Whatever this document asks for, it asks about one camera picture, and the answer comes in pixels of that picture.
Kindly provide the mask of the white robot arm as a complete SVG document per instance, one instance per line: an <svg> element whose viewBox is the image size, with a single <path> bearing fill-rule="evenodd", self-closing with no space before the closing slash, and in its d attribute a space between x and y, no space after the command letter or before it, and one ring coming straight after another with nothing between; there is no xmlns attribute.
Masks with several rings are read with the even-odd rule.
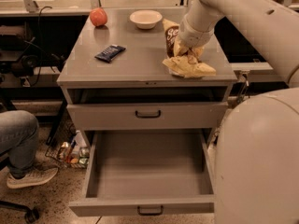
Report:
<svg viewBox="0 0 299 224"><path fill-rule="evenodd" d="M272 0L195 0L180 25L203 46L226 17L286 83L253 96L221 125L215 224L299 223L299 14Z"/></svg>

